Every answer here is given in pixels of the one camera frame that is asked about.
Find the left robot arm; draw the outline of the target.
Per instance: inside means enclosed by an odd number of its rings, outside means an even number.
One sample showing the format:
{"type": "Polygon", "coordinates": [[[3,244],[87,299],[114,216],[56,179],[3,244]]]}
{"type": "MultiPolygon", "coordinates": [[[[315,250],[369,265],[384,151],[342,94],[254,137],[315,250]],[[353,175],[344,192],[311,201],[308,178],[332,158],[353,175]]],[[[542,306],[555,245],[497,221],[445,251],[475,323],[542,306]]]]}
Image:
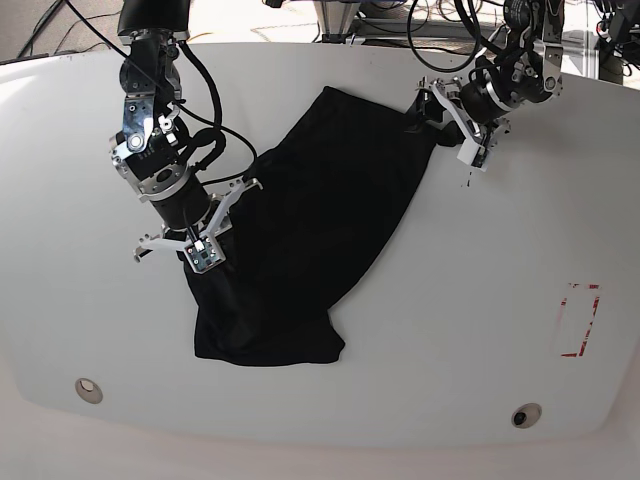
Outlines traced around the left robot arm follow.
{"type": "Polygon", "coordinates": [[[511,131],[507,116],[562,93],[564,3],[505,1],[502,46],[482,33],[473,1],[456,1],[454,6],[474,40],[471,54],[457,67],[429,63],[415,47],[412,29],[406,28],[416,59],[435,73],[451,76],[422,79],[407,113],[416,131],[437,129],[440,145],[456,147],[460,161],[485,170],[498,140],[511,131]]]}

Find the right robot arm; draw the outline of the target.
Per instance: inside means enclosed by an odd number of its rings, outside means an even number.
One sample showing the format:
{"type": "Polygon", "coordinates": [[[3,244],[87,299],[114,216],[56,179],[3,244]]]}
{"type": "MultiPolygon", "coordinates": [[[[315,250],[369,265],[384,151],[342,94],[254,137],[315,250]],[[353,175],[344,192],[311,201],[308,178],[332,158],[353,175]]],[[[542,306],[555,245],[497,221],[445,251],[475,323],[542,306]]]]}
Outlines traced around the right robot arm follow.
{"type": "Polygon", "coordinates": [[[226,177],[229,190],[209,194],[198,178],[226,148],[231,129],[222,123],[215,82],[188,45],[187,1],[127,1],[118,36],[129,46],[120,69],[124,91],[122,127],[111,139],[111,159],[138,199],[150,203],[163,220],[156,236],[140,238],[135,259],[158,250],[180,254],[197,274],[226,259],[217,238],[231,227],[229,210],[247,190],[258,186],[240,172],[226,177]],[[191,134],[175,62],[185,56],[205,80],[213,117],[191,134]]]}

